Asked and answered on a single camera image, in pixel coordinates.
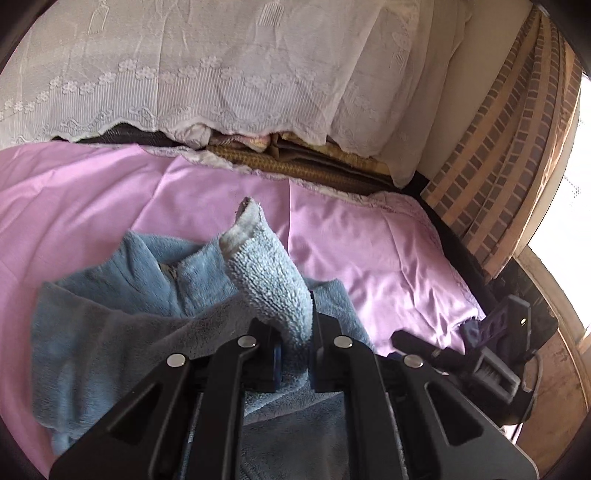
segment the pink bedsheet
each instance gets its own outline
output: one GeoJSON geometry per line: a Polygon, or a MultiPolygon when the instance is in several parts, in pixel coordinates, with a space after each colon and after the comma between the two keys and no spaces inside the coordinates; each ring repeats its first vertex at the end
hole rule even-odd
{"type": "Polygon", "coordinates": [[[30,317],[41,283],[105,261],[133,229],[206,242],[245,196],[262,203],[305,276],[339,278],[378,351],[404,328],[462,349],[454,328],[481,316],[418,204],[360,205],[271,180],[150,155],[62,142],[0,152],[0,415],[33,464],[54,456],[31,414],[30,317]]]}

